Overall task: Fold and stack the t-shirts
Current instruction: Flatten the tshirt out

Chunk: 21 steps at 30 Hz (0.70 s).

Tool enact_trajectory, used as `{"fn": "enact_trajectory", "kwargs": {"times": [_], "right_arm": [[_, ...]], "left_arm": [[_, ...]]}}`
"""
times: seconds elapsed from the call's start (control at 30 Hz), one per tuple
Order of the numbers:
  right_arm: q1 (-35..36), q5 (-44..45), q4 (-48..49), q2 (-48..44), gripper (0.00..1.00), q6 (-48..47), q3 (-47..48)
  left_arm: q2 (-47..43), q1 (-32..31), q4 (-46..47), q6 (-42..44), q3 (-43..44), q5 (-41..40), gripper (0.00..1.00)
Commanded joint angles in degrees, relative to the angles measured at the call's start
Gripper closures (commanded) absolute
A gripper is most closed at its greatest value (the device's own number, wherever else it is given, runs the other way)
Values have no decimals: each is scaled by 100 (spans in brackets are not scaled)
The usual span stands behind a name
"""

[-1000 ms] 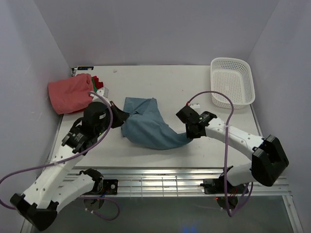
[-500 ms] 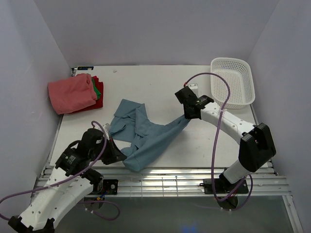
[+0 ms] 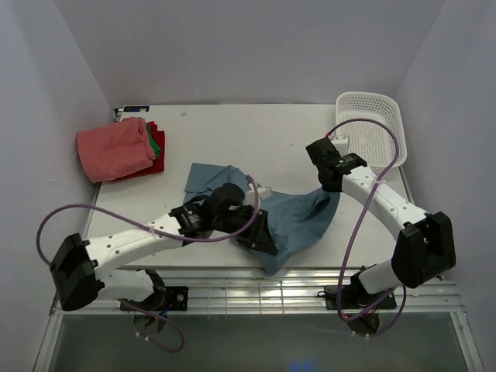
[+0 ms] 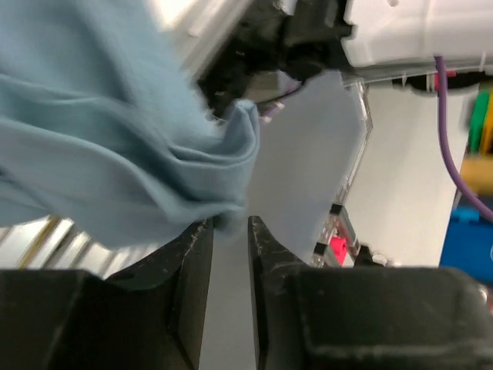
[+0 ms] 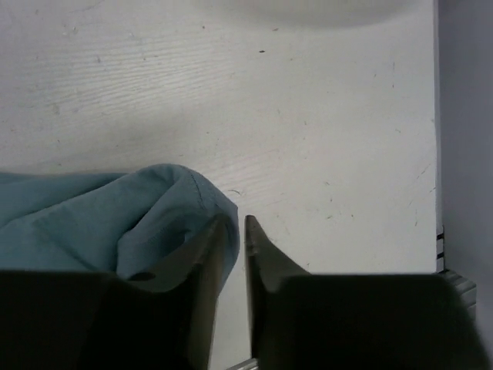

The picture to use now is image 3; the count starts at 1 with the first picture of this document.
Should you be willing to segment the blue t shirt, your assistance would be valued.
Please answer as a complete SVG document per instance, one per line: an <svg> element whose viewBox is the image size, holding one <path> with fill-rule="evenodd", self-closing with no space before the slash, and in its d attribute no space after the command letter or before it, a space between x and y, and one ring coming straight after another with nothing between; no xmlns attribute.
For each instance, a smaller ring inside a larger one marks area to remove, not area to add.
<svg viewBox="0 0 496 372"><path fill-rule="evenodd" d="M184 200L210 195L225 183L233 183L245 192L250 189L246 175L234 166L193 163L184 187ZM268 213L270 237L277 247L274 256L253 253L265 273L275 275L292 256L315 245L331 225L339 200L339 193L320 188L306 195L274 191L264 199L260 207Z"/></svg>

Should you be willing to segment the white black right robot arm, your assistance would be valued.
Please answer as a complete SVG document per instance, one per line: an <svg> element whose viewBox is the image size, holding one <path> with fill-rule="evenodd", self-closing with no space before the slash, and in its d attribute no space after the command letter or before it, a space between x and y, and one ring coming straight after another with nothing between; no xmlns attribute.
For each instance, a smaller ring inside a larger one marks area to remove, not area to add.
<svg viewBox="0 0 496 372"><path fill-rule="evenodd" d="M354 198L394 237L391 259L364 267L336 289L337 308L367 308L399 286L417 288L456 265L453 226L443 212L428 213L387 186L355 153L341 155L328 138L307 146L324 191Z"/></svg>

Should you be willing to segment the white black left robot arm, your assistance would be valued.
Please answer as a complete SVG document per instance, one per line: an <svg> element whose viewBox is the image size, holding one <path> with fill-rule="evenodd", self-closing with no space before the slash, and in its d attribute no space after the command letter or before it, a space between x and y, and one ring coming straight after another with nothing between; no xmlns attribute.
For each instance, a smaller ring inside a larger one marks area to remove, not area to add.
<svg viewBox="0 0 496 372"><path fill-rule="evenodd" d="M268 213L261 208L271 195L270 188L254 183L248 191L225 183L147 225L90 239L78 233L67 236L50 263L62 309L80 310L96 299L123 300L121 309L183 309L155 270L127 270L126 265L188 244L214 243L213 232L221 232L223 239L233 239L241 247L275 255Z"/></svg>

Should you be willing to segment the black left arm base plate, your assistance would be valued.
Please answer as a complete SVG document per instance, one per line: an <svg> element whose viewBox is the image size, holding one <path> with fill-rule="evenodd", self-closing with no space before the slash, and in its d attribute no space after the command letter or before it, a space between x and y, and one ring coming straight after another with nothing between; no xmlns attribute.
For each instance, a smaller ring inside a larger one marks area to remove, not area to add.
<svg viewBox="0 0 496 372"><path fill-rule="evenodd" d="M124 302L151 312L185 311L188 308L188 292L186 286L154 288L153 293L143 301L125 299Z"/></svg>

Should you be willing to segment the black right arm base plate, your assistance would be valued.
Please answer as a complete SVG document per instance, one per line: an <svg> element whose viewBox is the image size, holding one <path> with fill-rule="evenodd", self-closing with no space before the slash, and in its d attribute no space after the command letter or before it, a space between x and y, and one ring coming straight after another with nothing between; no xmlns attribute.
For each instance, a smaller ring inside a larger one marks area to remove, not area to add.
<svg viewBox="0 0 496 372"><path fill-rule="evenodd" d="M317 297L325 300L325 307L328 310L336 310L338 308L337 293L337 285L327 285L323 290L317 293ZM343 310L360 310L374 303L383 294L387 294L387 292L382 291L376 294L368 294L366 292L355 291L351 284L343 285L341 307ZM377 305L377 308L384 310L396 309L397 302L394 295L388 294L387 297Z"/></svg>

